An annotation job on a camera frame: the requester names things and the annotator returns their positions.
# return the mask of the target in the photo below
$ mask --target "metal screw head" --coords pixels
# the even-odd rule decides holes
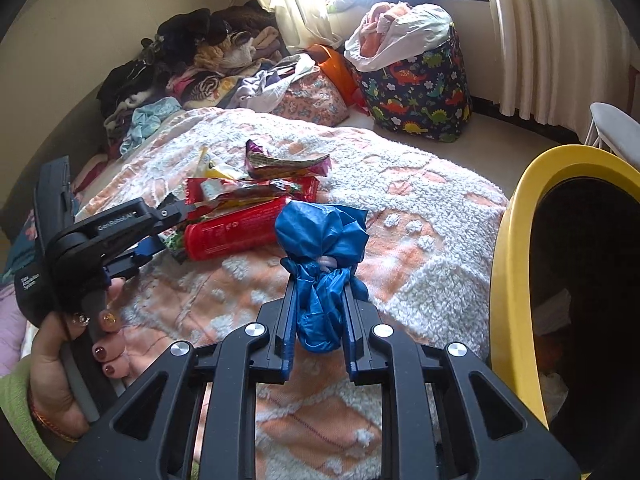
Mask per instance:
[[[466,346],[462,343],[451,343],[447,346],[447,352],[453,355],[453,357],[462,357],[466,354]]]
[[[378,337],[389,337],[394,332],[394,329],[389,325],[379,324],[373,327],[373,333]]]
[[[249,323],[244,327],[244,333],[251,337],[258,337],[259,335],[264,334],[265,330],[264,325],[261,325],[260,323]]]
[[[171,353],[176,356],[185,355],[189,352],[189,343],[186,341],[178,341],[171,345]]]

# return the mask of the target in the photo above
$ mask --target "fluffy blanket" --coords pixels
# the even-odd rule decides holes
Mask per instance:
[[[192,110],[156,135],[82,215],[138,196],[157,205],[194,170],[204,144],[235,166],[242,165],[247,139],[287,158],[330,153],[334,168],[318,199],[370,211],[370,239],[356,275],[385,322],[421,342],[442,346],[460,340],[487,356],[489,278],[506,206],[489,181],[369,130],[246,109]],[[208,344],[254,320],[261,304],[284,293],[288,275],[281,256],[279,247],[267,246],[179,265],[169,254],[158,254],[115,305],[127,323],[134,375],[174,340]],[[376,478],[381,418],[380,388],[353,386],[340,350],[318,355],[297,346],[291,380],[258,386],[258,478]]]

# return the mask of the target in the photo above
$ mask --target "bracelet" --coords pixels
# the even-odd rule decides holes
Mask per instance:
[[[29,393],[28,393],[28,403],[29,403],[29,409],[31,411],[31,415],[40,423],[41,426],[43,426],[44,428],[47,428],[51,433],[53,433],[55,436],[60,437],[65,442],[75,444],[78,441],[77,438],[68,436],[68,434],[60,430],[60,428],[57,427],[55,424],[53,424],[52,422],[49,422],[44,416],[42,416],[42,414],[38,412],[38,410],[36,410],[36,407],[33,403],[33,395],[31,394],[31,389],[29,389]]]

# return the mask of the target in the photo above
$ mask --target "orange bag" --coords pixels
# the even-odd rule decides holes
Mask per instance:
[[[356,82],[347,69],[345,59],[334,49],[313,44],[306,50],[320,69],[335,85],[347,106],[353,104],[353,93],[358,89]]]

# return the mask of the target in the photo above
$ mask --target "red cylindrical container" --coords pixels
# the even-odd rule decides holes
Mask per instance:
[[[187,226],[184,248],[191,260],[209,260],[276,243],[275,223],[290,197]]]

